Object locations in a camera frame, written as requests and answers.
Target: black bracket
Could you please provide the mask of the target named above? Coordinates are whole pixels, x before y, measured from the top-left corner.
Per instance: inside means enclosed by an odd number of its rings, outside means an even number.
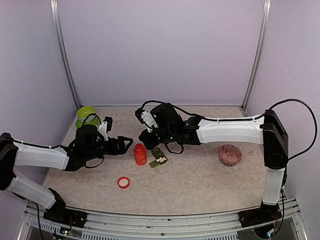
[[[279,204],[271,206],[261,203],[259,208],[239,212],[240,223],[243,228],[272,222],[276,218],[281,219],[281,217]]]
[[[66,203],[61,196],[53,189],[49,188],[53,193],[55,202],[50,209],[46,209],[43,218],[55,223],[73,226],[77,228],[84,228],[87,213],[66,208]]]
[[[264,165],[271,169],[286,168],[289,159],[289,137],[273,110],[264,115],[262,127]]]
[[[107,132],[111,131],[112,123],[113,123],[112,117],[106,116],[103,121],[106,122],[106,131]]]
[[[16,177],[14,166],[18,147],[10,139],[11,135],[6,132],[0,136],[0,190],[2,191],[9,187]]]

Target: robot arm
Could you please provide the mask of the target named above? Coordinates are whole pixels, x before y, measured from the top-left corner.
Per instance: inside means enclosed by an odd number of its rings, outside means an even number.
[[[285,183],[288,164],[288,134],[273,110],[264,116],[239,118],[207,118],[197,114],[183,120],[175,106],[162,103],[150,112],[139,108],[135,112],[141,123],[147,126],[139,140],[148,150],[159,144],[168,148],[169,143],[201,145],[213,142],[242,142],[264,145],[266,179],[259,212],[244,213],[243,227],[281,218],[278,201]]]
[[[66,203],[56,191],[38,185],[15,167],[34,166],[77,171],[95,158],[103,160],[104,155],[125,154],[133,139],[124,136],[108,137],[111,126],[110,117],[104,119],[99,130],[96,126],[86,124],[76,130],[75,139],[69,146],[55,148],[23,143],[12,139],[9,133],[3,133],[0,136],[0,190],[40,204],[47,210],[44,218],[65,224],[75,211],[66,211]]]

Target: red plastic bottle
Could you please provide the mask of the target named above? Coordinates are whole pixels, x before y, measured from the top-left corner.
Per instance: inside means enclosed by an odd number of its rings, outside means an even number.
[[[147,150],[143,144],[141,143],[136,144],[134,146],[133,153],[134,153],[136,164],[142,166],[147,163]]]

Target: beige countertop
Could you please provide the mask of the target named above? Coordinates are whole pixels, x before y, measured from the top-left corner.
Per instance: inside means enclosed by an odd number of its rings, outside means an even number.
[[[237,107],[183,108],[212,118],[242,117]],[[135,117],[136,109],[136,106],[96,107],[96,113],[102,120],[105,116],[113,117],[109,137],[133,138],[136,144],[145,129]],[[63,144],[69,144],[75,133],[74,122]],[[259,146],[234,143],[242,152],[242,160],[228,167],[218,159],[218,149],[223,144],[185,145],[181,155],[170,154],[159,145],[168,162],[155,168],[149,166],[154,160],[151,151],[147,151],[147,164],[137,165],[132,145],[125,155],[105,156],[104,163],[97,168],[75,172],[50,169],[44,186],[56,190],[67,206],[108,213],[192,215],[259,206],[266,175]],[[99,162],[95,159],[88,165]],[[130,179],[127,189],[117,185],[122,176]]]

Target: purple wall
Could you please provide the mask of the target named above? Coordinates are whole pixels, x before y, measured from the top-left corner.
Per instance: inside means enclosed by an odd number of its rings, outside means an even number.
[[[260,114],[273,103],[298,98],[310,105],[320,123],[320,3],[273,1],[264,50],[247,112]],[[312,141],[311,115],[298,103],[276,107],[289,134],[290,156]],[[296,197],[311,238],[320,235],[319,140],[308,153],[292,160],[285,186]]]
[[[49,0],[0,0],[0,133],[59,144],[76,109],[68,89]],[[24,167],[38,183],[45,168]],[[26,202],[0,191],[0,236],[16,234]]]
[[[263,6],[263,0],[59,1],[81,103],[240,106]]]

